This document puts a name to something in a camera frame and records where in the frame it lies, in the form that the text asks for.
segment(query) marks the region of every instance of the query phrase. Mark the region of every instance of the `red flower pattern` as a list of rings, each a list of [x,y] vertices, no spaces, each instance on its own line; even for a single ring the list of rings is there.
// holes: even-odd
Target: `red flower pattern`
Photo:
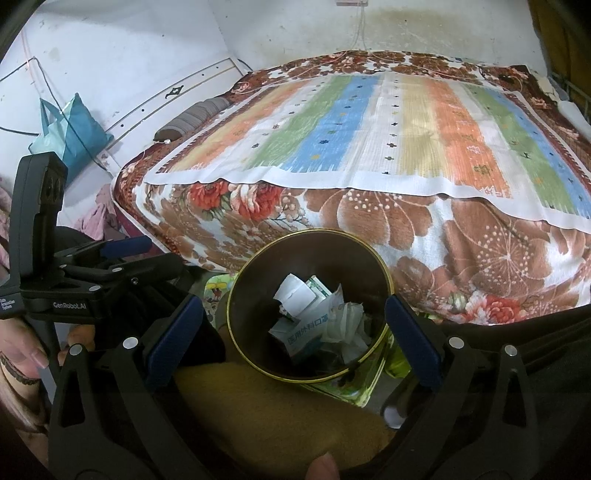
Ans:
[[[279,203],[284,189],[264,181],[255,184],[231,183],[228,188],[232,192],[230,194],[232,210],[253,222],[264,220],[275,212],[275,206]]]
[[[187,196],[196,207],[211,210],[221,205],[222,195],[226,193],[228,193],[228,182],[218,180],[214,183],[195,183],[191,185]]]
[[[486,310],[489,315],[489,323],[512,323],[519,319],[521,306],[513,299],[487,295]]]

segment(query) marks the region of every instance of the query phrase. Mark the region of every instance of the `trash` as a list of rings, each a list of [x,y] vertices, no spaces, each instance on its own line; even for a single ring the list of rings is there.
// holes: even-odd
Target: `trash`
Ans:
[[[288,275],[273,297],[282,316],[269,330],[294,365],[314,360],[317,373],[333,372],[362,356],[372,342],[363,305],[347,302],[314,275],[306,282]]]

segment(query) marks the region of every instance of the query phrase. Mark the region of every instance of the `fingernail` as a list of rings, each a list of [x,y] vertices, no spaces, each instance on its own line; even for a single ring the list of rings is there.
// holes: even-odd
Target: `fingernail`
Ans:
[[[326,467],[326,469],[335,477],[339,477],[339,467],[336,464],[335,457],[333,457],[330,452],[326,452],[322,457],[322,464]]]
[[[47,368],[49,366],[49,360],[40,350],[34,351],[31,358],[39,368]]]

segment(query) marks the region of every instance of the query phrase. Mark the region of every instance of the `blue gripper pad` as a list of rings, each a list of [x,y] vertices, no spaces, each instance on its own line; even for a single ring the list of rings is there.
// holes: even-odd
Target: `blue gripper pad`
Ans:
[[[125,258],[144,254],[149,252],[150,248],[152,248],[152,240],[149,236],[142,235],[123,240],[111,240],[100,249],[100,254],[104,258]]]
[[[443,382],[441,356],[417,323],[414,312],[409,312],[409,309],[396,295],[391,295],[386,301],[386,323],[419,383],[436,390]]]
[[[179,309],[175,310],[176,317],[145,359],[144,384],[150,392],[168,384],[203,323],[204,311],[199,298],[189,297]]]

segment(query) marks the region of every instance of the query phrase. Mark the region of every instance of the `bed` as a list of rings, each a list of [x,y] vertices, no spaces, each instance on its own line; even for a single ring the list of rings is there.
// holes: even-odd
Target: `bed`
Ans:
[[[355,84],[361,80],[367,83]],[[365,110],[355,114],[363,85],[372,82],[381,93],[369,94],[361,102]],[[334,98],[306,107],[301,100],[310,95],[330,96],[325,84],[336,90]],[[392,89],[400,84],[396,97]],[[428,105],[421,100],[425,91],[432,96]],[[233,273],[290,232],[340,229],[378,251],[413,306],[442,318],[494,325],[590,303],[591,145],[525,66],[347,51],[248,74],[223,97],[229,109],[197,132],[152,146],[113,184],[123,222],[162,249],[207,270]],[[350,110],[335,113],[325,105],[339,104],[337,97],[351,101]],[[289,115],[300,111],[273,110],[286,99],[307,108],[302,112],[308,119],[313,113],[316,123],[304,118],[298,126]],[[373,117],[367,105],[374,106]],[[470,111],[475,105],[482,114]],[[387,120],[394,129],[383,127],[382,106],[394,109],[388,115],[397,116]],[[338,115],[356,115],[356,125],[366,127],[347,129]],[[368,127],[372,118],[375,126]],[[344,124],[343,131],[324,125],[319,134],[326,119]],[[296,139],[297,148],[281,154],[277,149],[293,140],[285,125],[295,125],[292,137],[308,131]],[[367,140],[377,131],[390,140]],[[330,143],[326,135],[341,137]],[[405,147],[396,148],[399,143]],[[350,156],[346,168],[330,159],[322,163],[322,155],[333,158],[342,145],[365,153]],[[260,153],[265,148],[267,156]],[[359,162],[370,151],[381,163],[360,176]],[[463,164],[440,162],[458,155]],[[280,157],[282,164],[275,161]],[[392,183],[386,175],[396,173],[389,171],[394,164]]]

